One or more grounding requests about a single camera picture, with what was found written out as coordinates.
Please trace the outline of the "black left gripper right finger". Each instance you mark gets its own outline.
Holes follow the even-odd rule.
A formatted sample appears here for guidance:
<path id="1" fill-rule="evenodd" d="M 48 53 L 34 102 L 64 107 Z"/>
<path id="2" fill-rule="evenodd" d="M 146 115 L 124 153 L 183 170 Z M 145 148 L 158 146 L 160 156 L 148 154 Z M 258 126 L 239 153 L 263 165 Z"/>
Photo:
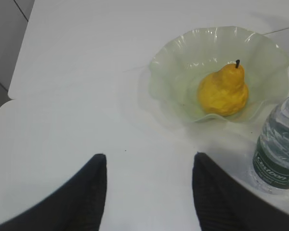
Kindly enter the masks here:
<path id="1" fill-rule="evenodd" d="M 203 231 L 289 231 L 289 215 L 231 178 L 205 153 L 194 156 L 192 190 Z"/>

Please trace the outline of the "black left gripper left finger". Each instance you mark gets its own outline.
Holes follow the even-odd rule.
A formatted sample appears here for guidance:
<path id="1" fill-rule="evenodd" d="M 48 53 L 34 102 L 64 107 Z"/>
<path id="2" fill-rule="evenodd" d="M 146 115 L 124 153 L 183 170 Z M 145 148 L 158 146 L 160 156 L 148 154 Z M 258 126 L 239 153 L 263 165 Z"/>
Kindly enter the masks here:
<path id="1" fill-rule="evenodd" d="M 0 224 L 0 231 L 97 231 L 106 191 L 106 156 L 95 154 L 58 190 Z"/>

